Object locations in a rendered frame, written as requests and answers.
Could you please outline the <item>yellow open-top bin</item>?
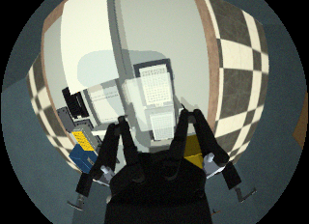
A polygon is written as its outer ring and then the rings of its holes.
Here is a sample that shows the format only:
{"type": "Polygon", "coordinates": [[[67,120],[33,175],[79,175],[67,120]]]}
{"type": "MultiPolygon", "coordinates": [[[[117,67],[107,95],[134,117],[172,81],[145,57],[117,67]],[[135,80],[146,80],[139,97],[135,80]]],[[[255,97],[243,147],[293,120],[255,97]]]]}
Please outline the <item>yellow open-top bin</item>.
{"type": "Polygon", "coordinates": [[[185,151],[183,157],[202,169],[203,156],[201,155],[201,149],[196,136],[197,135],[194,134],[186,137],[185,151]]]}

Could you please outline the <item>blue bin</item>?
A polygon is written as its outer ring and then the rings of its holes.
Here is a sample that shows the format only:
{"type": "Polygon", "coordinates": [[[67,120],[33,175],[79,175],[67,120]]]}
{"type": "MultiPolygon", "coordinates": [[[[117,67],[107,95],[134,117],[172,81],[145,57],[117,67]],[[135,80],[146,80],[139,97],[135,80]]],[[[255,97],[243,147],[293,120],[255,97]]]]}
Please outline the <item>blue bin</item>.
{"type": "Polygon", "coordinates": [[[69,158],[85,173],[89,173],[97,160],[94,151],[84,151],[80,144],[76,144],[70,152],[69,158]],[[78,159],[77,159],[78,158],[78,159]],[[84,162],[84,163],[83,163],[84,162]]]}

